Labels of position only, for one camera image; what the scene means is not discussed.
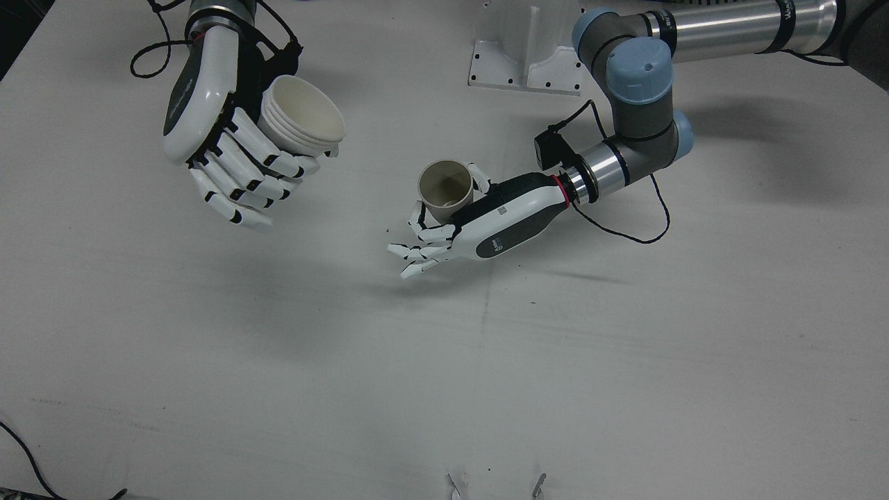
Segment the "cup rim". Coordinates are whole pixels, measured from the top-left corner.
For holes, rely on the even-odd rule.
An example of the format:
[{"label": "cup rim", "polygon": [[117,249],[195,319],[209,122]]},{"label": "cup rim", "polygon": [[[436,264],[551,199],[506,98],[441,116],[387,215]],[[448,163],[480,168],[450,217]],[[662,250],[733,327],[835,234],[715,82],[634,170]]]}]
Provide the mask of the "cup rim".
[{"label": "cup rim", "polygon": [[290,127],[284,121],[284,119],[281,117],[281,115],[279,113],[277,113],[275,111],[275,109],[272,108],[270,105],[269,106],[263,105],[261,113],[263,115],[265,115],[267,117],[267,119],[271,118],[272,120],[274,120],[276,127],[278,129],[280,129],[279,132],[285,133],[289,137],[300,139],[300,140],[308,142],[310,144],[317,144],[322,147],[326,147],[326,146],[333,147],[333,146],[336,146],[337,144],[339,144],[338,141],[322,141],[322,140],[317,139],[315,137],[307,136],[305,133],[301,133],[301,132],[293,129],[293,127]]},{"label": "cup rim", "polygon": [[[316,96],[321,102],[323,102],[324,105],[331,111],[331,116],[333,117],[333,119],[337,122],[338,132],[328,134],[320,133],[318,131],[312,131],[305,126],[302,126],[299,123],[293,121],[289,116],[287,116],[287,114],[284,113],[284,110],[281,108],[280,104],[278,104],[277,98],[275,96],[276,89],[279,89],[280,85],[286,85],[282,84],[281,82],[286,81],[291,81],[298,83],[299,85],[303,85],[305,88],[309,89],[309,91],[314,94],[314,96]],[[342,141],[343,137],[346,136],[346,120],[343,118],[340,109],[337,108],[336,104],[331,100],[331,98],[327,97],[327,94],[322,92],[321,89],[302,78],[294,77],[291,75],[282,75],[278,78],[275,78],[272,84],[268,87],[268,90],[263,94],[263,100],[268,100],[272,104],[272,106],[275,107],[276,111],[280,113],[281,117],[284,118],[284,121],[288,125],[311,137],[316,137],[322,141],[339,142]]]},{"label": "cup rim", "polygon": [[305,144],[302,142],[297,142],[297,141],[291,139],[287,135],[281,133],[281,131],[278,129],[277,125],[275,123],[269,121],[268,118],[264,115],[260,116],[260,122],[257,125],[260,127],[261,130],[263,128],[267,127],[272,132],[275,132],[275,134],[270,134],[270,133],[266,132],[265,130],[262,130],[262,132],[266,133],[266,135],[269,136],[268,138],[273,143],[275,143],[276,146],[280,147],[281,149],[291,151],[294,153],[298,153],[301,155],[311,156],[311,157],[319,157],[322,154],[324,154],[325,151],[328,150],[328,149],[313,147],[311,145],[308,145],[308,144]]},{"label": "cup rim", "polygon": [[[458,200],[456,203],[453,203],[453,204],[451,204],[451,205],[436,205],[436,204],[434,204],[434,203],[429,202],[429,200],[423,195],[423,190],[422,190],[422,188],[420,187],[420,184],[421,184],[421,182],[422,182],[422,180],[423,180],[423,175],[426,174],[426,172],[429,170],[429,168],[430,168],[431,166],[436,165],[436,164],[439,164],[439,163],[444,163],[444,162],[454,163],[454,164],[457,164],[457,165],[460,165],[461,167],[463,167],[463,170],[464,170],[464,171],[466,172],[466,174],[469,176],[469,189],[466,191],[466,194],[464,194],[463,197],[462,197],[460,200]],[[453,207],[453,206],[458,206],[458,205],[460,205],[461,203],[464,203],[464,202],[466,201],[467,198],[471,198],[471,197],[472,197],[472,182],[473,182],[473,179],[472,179],[472,172],[469,171],[469,168],[466,166],[465,163],[463,163],[463,162],[461,162],[461,161],[459,161],[459,160],[455,160],[455,159],[443,158],[443,159],[434,161],[434,162],[430,163],[429,165],[426,165],[426,167],[423,168],[423,170],[420,172],[420,176],[417,178],[417,193],[420,194],[420,199],[422,199],[422,200],[423,200],[423,203],[425,203],[427,206],[429,206],[429,207],[433,207],[433,208],[436,208],[436,209],[439,209],[439,210],[441,210],[441,209],[446,210],[446,209],[451,208],[451,207]]]}]

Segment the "robotic wrist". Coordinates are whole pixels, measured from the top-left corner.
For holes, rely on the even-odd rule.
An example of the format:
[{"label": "robotic wrist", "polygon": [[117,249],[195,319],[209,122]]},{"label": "robotic wrist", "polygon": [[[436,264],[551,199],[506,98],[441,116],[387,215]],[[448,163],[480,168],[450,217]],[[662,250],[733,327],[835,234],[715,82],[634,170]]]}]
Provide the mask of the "robotic wrist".
[{"label": "robotic wrist", "polygon": [[244,36],[244,26],[252,26],[255,16],[256,0],[192,0],[186,38],[194,39],[213,26],[225,26]]}]

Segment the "silver metal tube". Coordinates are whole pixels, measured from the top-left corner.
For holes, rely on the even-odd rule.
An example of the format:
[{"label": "silver metal tube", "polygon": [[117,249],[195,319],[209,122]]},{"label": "silver metal tube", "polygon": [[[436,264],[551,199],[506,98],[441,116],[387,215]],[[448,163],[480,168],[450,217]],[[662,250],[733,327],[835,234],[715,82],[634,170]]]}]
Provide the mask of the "silver metal tube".
[{"label": "silver metal tube", "polygon": [[583,161],[589,168],[590,177],[596,182],[599,197],[610,195],[627,185],[621,161],[614,152],[599,142],[597,145],[581,153]]},{"label": "silver metal tube", "polygon": [[[796,22],[782,48],[800,53],[817,50],[828,39],[837,20],[837,0],[795,0]],[[712,59],[768,49],[790,16],[787,5],[775,0],[746,0],[671,11],[676,22],[676,53],[673,60]],[[656,16],[645,15],[653,36],[665,38]]]},{"label": "silver metal tube", "polygon": [[762,52],[772,44],[781,24],[775,0],[677,9],[673,17],[677,25],[675,62]]},{"label": "silver metal tube", "polygon": [[234,29],[239,33],[241,31],[241,28],[236,22],[223,15],[210,14],[196,18],[195,15],[201,11],[224,12],[229,16],[243,20],[247,24],[253,24],[253,12],[239,0],[192,0],[188,13],[191,25],[187,26],[188,29],[186,30],[190,36],[204,33],[207,29],[210,29],[210,27],[213,26],[225,26],[226,28]]},{"label": "silver metal tube", "polygon": [[795,0],[797,25],[787,48],[799,53],[815,52],[830,37],[837,23],[837,0]]}]

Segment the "stacked paper cups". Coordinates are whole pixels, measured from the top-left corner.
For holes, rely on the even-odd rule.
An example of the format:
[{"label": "stacked paper cups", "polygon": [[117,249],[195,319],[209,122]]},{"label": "stacked paper cups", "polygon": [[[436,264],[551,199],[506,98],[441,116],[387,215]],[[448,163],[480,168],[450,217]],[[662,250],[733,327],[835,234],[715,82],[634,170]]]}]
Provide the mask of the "stacked paper cups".
[{"label": "stacked paper cups", "polygon": [[277,147],[318,157],[335,150],[346,123],[329,97],[302,78],[281,76],[262,94],[257,123]]}]

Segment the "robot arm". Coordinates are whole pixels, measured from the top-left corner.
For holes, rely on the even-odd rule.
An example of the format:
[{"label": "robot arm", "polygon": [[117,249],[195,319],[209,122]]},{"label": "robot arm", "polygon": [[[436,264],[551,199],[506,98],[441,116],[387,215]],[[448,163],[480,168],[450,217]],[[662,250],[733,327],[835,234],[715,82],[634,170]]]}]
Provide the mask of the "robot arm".
[{"label": "robot arm", "polygon": [[499,196],[489,193],[433,228],[417,202],[409,224],[427,245],[388,250],[410,261],[402,278],[454,256],[492,258],[540,234],[572,203],[594,203],[671,165],[694,143],[691,124],[673,109],[674,60],[778,51],[835,55],[886,89],[888,28],[886,0],[740,0],[631,16],[585,12],[573,44],[611,103],[615,134],[577,154],[550,127],[535,139],[538,163],[544,171],[559,167],[560,174],[505,181],[498,185],[502,193],[492,189]]},{"label": "robot arm", "polygon": [[213,209],[264,230],[271,219],[261,211],[290,196],[318,163],[281,150],[256,125],[270,78],[295,72],[301,47],[294,54],[289,45],[291,65],[269,74],[256,46],[255,11],[255,0],[192,0],[186,31],[193,42],[170,96],[164,153],[188,165]]}]

